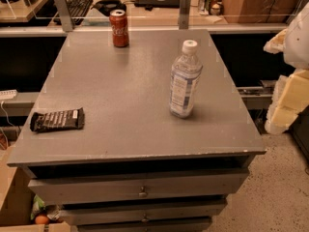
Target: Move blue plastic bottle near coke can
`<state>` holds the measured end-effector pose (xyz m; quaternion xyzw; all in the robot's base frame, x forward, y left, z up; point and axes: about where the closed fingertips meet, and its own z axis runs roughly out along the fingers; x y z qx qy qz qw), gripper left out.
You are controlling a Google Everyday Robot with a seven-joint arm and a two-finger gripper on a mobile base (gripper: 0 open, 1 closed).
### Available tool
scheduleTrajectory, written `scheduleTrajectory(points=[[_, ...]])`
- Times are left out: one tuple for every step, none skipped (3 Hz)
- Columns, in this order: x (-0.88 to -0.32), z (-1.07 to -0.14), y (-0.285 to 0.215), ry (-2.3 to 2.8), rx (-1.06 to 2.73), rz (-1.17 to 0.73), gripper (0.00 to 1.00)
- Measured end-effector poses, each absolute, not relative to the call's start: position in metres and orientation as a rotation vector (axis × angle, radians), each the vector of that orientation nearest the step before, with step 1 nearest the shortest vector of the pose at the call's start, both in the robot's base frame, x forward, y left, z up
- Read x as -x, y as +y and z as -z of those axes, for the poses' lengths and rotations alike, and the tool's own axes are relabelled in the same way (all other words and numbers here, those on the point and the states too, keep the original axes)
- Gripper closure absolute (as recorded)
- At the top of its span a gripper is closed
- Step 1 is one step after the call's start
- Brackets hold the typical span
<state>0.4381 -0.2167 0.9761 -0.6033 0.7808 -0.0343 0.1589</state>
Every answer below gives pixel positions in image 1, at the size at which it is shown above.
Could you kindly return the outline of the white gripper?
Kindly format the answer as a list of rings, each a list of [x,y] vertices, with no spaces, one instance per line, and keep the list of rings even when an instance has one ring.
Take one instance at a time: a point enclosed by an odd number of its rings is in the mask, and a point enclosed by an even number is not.
[[[277,54],[283,51],[287,30],[283,29],[264,45],[264,51]],[[280,75],[272,103],[267,111],[265,129],[270,134],[286,131],[309,105],[309,71],[295,70],[289,76]]]

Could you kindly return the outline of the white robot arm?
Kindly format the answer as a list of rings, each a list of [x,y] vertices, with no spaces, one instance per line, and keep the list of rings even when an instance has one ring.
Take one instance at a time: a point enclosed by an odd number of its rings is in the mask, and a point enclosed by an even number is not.
[[[289,76],[279,76],[267,112],[266,131],[280,134],[309,105],[309,3],[265,44],[264,51],[282,52],[284,62],[295,69]]]

